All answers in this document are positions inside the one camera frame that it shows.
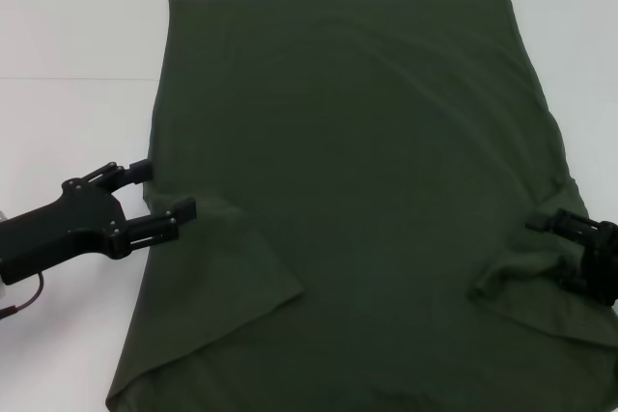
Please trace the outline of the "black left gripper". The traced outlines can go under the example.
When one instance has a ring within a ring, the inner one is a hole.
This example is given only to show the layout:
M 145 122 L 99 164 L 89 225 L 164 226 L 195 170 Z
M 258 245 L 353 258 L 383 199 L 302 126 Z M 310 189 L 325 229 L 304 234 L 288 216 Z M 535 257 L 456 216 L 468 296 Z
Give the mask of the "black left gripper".
M 127 220 L 112 193 L 154 179 L 144 159 L 123 167 L 110 162 L 63 184 L 53 203 L 1 223 L 1 279 L 10 286 L 83 254 L 126 258 L 132 252 L 173 241 L 180 226 L 197 218 L 193 198 L 160 214 Z

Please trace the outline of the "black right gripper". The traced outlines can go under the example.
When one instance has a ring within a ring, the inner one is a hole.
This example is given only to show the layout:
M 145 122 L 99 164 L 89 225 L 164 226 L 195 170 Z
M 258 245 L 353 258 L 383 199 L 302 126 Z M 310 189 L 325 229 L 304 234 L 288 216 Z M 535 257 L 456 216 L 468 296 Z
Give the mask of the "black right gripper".
M 525 222 L 528 230 L 551 233 L 582 244 L 579 269 L 561 256 L 554 280 L 563 290 L 579 290 L 605 306 L 617 301 L 617 225 L 596 222 L 566 209 L 533 213 Z

